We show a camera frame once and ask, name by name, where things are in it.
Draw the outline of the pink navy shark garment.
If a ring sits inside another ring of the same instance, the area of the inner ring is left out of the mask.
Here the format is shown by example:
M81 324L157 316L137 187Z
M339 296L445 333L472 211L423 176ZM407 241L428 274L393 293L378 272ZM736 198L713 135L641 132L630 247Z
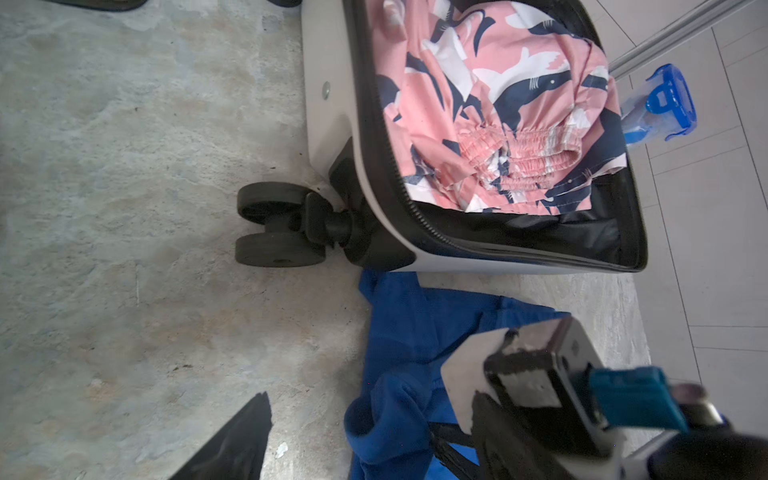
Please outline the pink navy shark garment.
M591 207L627 166L619 97L593 40L516 1L366 5L384 122L415 202L549 216Z

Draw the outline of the blue garment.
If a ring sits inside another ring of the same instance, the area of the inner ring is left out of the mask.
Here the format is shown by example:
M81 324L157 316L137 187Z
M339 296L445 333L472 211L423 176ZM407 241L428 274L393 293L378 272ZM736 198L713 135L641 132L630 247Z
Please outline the blue garment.
M416 273L363 272L372 306L360 396L344 429L352 479L451 479L430 444L432 422L454 424L440 369L470 336L560 319L563 312L514 298L424 288Z

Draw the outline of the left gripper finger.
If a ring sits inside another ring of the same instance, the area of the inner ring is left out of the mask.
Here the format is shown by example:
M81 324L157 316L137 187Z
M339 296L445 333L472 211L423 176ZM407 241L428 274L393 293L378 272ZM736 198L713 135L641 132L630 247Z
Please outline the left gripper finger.
M170 480L257 480L272 429L266 392L256 394Z

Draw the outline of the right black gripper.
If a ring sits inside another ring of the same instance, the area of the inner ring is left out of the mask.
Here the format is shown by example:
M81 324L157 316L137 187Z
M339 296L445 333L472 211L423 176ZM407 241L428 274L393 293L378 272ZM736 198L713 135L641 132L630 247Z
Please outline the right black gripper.
M646 479L625 430L690 430L660 369L606 368L573 317L474 334L441 377L440 462L459 479Z

